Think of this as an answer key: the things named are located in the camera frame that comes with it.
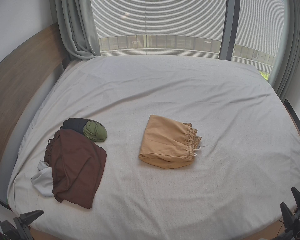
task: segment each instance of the drawstring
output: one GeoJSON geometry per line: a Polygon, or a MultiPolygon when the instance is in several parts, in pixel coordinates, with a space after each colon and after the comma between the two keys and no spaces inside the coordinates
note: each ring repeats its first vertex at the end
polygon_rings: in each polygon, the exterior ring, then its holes
{"type": "MultiPolygon", "coordinates": [[[[194,151],[198,151],[198,150],[200,150],[201,149],[201,147],[199,147],[198,149],[194,149],[194,151]]],[[[195,156],[197,156],[197,154],[196,153],[194,153],[194,157],[195,156]]]]}

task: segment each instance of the tan shorts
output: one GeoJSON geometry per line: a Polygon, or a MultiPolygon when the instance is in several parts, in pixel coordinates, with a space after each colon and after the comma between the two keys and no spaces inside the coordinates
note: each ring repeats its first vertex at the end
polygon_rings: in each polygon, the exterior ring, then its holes
{"type": "Polygon", "coordinates": [[[201,140],[196,134],[190,123],[150,115],[139,159],[165,169],[189,165],[201,140]]]}

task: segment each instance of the headboard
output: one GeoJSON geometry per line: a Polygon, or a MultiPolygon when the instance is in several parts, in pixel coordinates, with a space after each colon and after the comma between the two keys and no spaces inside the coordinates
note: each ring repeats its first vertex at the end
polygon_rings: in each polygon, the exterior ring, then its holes
{"type": "Polygon", "coordinates": [[[26,105],[67,55],[58,23],[54,23],[0,62],[0,161],[26,105]]]}

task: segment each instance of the gray curtain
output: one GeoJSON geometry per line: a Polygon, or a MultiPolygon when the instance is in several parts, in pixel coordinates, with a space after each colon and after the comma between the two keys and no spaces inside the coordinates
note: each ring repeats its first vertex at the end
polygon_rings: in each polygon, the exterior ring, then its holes
{"type": "Polygon", "coordinates": [[[61,39],[71,58],[100,56],[100,46],[90,0],[55,0],[61,39]]]}
{"type": "Polygon", "coordinates": [[[282,102],[285,100],[288,86],[298,66],[300,55],[299,34],[300,1],[285,0],[282,39],[276,62],[268,79],[282,102]]]}

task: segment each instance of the fitted sheet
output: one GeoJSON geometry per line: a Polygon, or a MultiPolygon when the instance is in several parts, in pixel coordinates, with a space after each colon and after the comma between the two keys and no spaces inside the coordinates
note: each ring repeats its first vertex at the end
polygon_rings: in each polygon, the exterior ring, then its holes
{"type": "Polygon", "coordinates": [[[240,239],[295,206],[300,137],[251,65],[201,57],[96,57],[66,71],[22,143],[8,189],[17,213],[61,239],[240,239]],[[150,114],[192,123],[194,163],[162,169],[138,159],[150,114]],[[30,179],[63,121],[102,123],[107,152],[92,209],[43,197],[30,179]]]}

